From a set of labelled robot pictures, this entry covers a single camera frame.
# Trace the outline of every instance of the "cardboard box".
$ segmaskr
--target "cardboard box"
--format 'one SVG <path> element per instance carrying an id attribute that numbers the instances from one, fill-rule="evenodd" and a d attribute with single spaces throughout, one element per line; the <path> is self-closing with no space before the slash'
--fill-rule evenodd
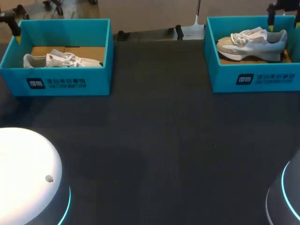
<path id="1" fill-rule="evenodd" d="M 108 19 L 22 20 L 21 44 L 12 37 L 0 72 L 14 96 L 109 95 L 113 36 Z M 103 67 L 23 68 L 23 57 L 45 56 L 53 48 L 97 59 Z"/>
<path id="2" fill-rule="evenodd" d="M 228 62 L 220 59 L 215 42 L 231 33 L 256 27 L 269 29 L 267 16 L 208 17 L 204 54 L 214 92 L 300 90 L 300 29 L 294 28 L 295 16 L 276 16 L 274 32 L 286 30 L 286 59 L 279 63 L 263 60 Z"/>

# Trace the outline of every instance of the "blue led light ring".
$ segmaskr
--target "blue led light ring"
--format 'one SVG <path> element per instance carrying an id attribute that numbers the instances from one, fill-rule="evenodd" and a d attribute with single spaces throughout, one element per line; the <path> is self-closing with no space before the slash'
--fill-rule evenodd
<path id="1" fill-rule="evenodd" d="M 67 209 L 66 209 L 66 211 L 65 211 L 65 214 L 64 214 L 64 216 L 61 218 L 61 220 L 60 220 L 60 222 L 57 224 L 57 225 L 61 225 L 62 224 L 62 222 L 64 221 L 64 219 L 65 219 L 65 217 L 66 217 L 66 215 L 67 215 L 67 213 L 68 213 L 68 210 L 69 210 L 69 207 L 70 207 L 70 203 L 71 203 L 71 188 L 69 187 L 69 202 L 68 202 L 68 204 L 67 204 Z"/>
<path id="2" fill-rule="evenodd" d="M 299 215 L 296 213 L 296 211 L 293 209 L 292 205 L 290 204 L 289 200 L 287 199 L 286 193 L 285 193 L 285 187 L 284 187 L 284 183 L 283 183 L 283 176 L 285 174 L 285 169 L 287 168 L 287 165 L 289 165 L 290 162 L 288 162 L 282 172 L 282 176 L 281 176 L 281 187 L 282 187 L 282 192 L 283 192 L 283 196 L 285 197 L 285 201 L 288 205 L 288 207 L 290 208 L 290 210 L 292 211 L 292 213 L 295 215 L 295 217 L 300 221 L 300 217 Z"/>

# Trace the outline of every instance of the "black table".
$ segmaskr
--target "black table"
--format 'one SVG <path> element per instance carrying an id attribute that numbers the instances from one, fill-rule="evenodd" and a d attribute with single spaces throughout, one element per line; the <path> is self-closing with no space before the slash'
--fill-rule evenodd
<path id="1" fill-rule="evenodd" d="M 57 148 L 74 225 L 267 224 L 268 188 L 300 144 L 299 94 L 213 94 L 199 40 L 117 43 L 109 97 L 0 85 L 2 127 Z"/>

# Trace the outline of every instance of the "shoe box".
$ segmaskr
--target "shoe box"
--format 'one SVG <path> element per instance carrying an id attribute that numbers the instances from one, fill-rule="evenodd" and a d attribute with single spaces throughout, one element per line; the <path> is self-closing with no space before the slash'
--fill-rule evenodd
<path id="1" fill-rule="evenodd" d="M 12 37 L 0 63 L 0 73 L 14 96 L 110 94 L 113 67 L 110 20 L 22 20 L 19 26 L 21 43 Z M 52 49 L 101 61 L 103 67 L 23 68 L 25 54 L 46 56 Z"/>
<path id="2" fill-rule="evenodd" d="M 204 55 L 213 92 L 300 90 L 300 28 L 295 16 L 276 16 L 274 31 L 286 30 L 287 47 L 280 62 L 256 57 L 228 60 L 218 54 L 216 42 L 231 33 L 257 27 L 269 30 L 267 16 L 208 17 L 204 35 Z"/>

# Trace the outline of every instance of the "sneaker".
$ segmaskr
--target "sneaker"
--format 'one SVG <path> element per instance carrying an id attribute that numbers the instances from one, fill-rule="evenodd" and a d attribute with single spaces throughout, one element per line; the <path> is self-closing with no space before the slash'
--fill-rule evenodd
<path id="1" fill-rule="evenodd" d="M 285 30 L 273 33 L 258 27 L 221 38 L 217 42 L 217 51 L 235 61 L 241 61 L 247 56 L 256 56 L 267 61 L 280 61 L 286 42 Z"/>
<path id="2" fill-rule="evenodd" d="M 50 54 L 35 57 L 30 54 L 24 56 L 25 68 L 42 67 L 102 67 L 103 63 L 98 60 L 79 58 L 72 53 L 62 53 L 53 49 Z"/>

